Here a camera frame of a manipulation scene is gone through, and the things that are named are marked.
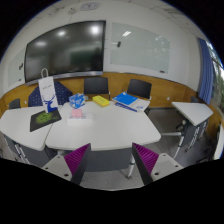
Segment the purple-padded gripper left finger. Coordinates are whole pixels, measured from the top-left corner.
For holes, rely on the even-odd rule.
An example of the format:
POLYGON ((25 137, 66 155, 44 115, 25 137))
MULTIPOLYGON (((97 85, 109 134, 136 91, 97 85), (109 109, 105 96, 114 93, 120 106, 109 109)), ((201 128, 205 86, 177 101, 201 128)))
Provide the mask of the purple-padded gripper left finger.
POLYGON ((56 155, 42 169, 79 185, 87 168, 90 152, 91 144, 88 143, 65 156, 56 155))

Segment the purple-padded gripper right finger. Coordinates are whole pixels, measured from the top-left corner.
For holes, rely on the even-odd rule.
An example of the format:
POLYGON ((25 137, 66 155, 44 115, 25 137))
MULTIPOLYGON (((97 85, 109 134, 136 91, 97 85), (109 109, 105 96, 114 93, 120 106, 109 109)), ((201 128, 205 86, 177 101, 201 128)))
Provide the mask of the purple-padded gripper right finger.
POLYGON ((132 144, 132 155, 145 185, 182 169, 168 154, 158 154, 137 143, 132 144))

